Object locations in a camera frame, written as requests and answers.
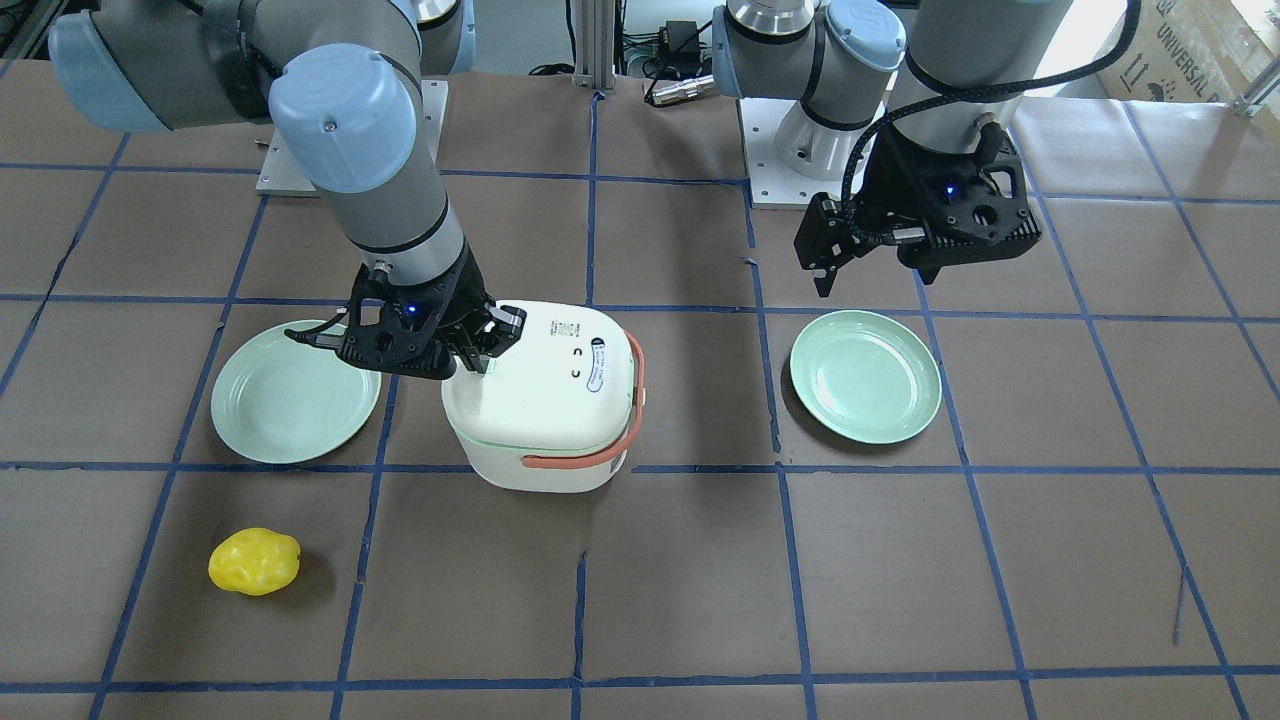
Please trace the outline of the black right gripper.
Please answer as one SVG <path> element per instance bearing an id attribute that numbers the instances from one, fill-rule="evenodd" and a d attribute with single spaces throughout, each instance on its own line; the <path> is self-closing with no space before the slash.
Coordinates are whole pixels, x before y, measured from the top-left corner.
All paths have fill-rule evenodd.
<path id="1" fill-rule="evenodd" d="M 383 270 L 361 268 L 348 309 L 380 304 L 371 324 L 347 325 L 337 356 L 371 372 L 444 380 L 462 368 L 484 373 L 499 356 L 499 307 L 485 291 L 470 249 L 443 275 L 416 286 L 392 284 Z"/>

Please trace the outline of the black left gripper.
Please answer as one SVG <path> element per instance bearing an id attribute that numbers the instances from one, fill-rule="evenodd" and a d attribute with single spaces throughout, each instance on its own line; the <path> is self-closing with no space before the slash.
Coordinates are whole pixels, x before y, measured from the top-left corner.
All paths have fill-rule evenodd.
<path id="1" fill-rule="evenodd" d="M 975 150 L 936 152 L 886 129 L 876 140 L 861 186 L 861 228 L 892 240 L 897 260 L 924 284 L 941 269 L 1020 258 L 1042 237 L 1027 197 L 1018 151 L 1001 124 L 984 124 Z M 867 255 L 838 200 L 814 193 L 794 238 L 800 268 L 820 299 L 838 270 Z"/>

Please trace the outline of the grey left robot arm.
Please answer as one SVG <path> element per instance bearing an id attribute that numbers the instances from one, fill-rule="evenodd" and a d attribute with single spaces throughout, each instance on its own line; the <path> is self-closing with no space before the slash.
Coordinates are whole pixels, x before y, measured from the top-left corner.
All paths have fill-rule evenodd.
<path id="1" fill-rule="evenodd" d="M 838 183 L 808 201 L 794 240 L 819 296 L 838 270 L 892 247 L 924 284 L 1020 258 L 1042 236 L 1009 136 L 1066 1 L 727 1 L 712 68 L 730 97 L 791 102 L 780 151 Z"/>

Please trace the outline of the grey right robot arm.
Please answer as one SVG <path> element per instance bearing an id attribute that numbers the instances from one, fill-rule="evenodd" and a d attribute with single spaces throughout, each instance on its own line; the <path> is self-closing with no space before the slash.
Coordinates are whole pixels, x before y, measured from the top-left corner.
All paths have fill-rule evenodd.
<path id="1" fill-rule="evenodd" d="M 518 341 L 524 314 L 486 292 L 425 126 L 422 79 L 474 59 L 470 1 L 104 1 L 56 19 L 47 49 L 100 128 L 275 128 L 361 258 L 344 313 L 294 342 L 444 380 Z"/>

